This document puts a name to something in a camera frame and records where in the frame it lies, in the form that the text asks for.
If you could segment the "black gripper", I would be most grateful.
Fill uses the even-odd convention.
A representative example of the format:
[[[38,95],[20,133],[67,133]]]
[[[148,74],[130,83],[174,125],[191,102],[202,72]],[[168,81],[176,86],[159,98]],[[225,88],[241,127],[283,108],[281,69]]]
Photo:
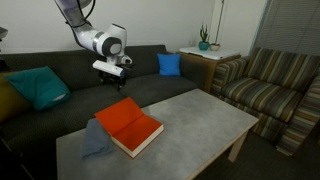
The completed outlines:
[[[114,85],[118,90],[120,90],[126,84],[125,75],[116,76],[104,71],[99,71],[99,78],[103,85],[110,83],[111,85]]]

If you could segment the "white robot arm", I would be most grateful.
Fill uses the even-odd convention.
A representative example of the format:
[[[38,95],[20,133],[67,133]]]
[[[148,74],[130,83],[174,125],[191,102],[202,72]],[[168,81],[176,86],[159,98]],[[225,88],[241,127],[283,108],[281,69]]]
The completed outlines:
[[[83,15],[82,9],[89,4],[92,13],[95,0],[54,0],[60,12],[71,28],[77,44],[104,57],[96,60],[92,66],[99,71],[102,82],[109,79],[122,88],[126,83],[122,65],[131,64],[132,59],[125,54],[127,31],[124,27],[111,24],[107,31],[95,29]]]

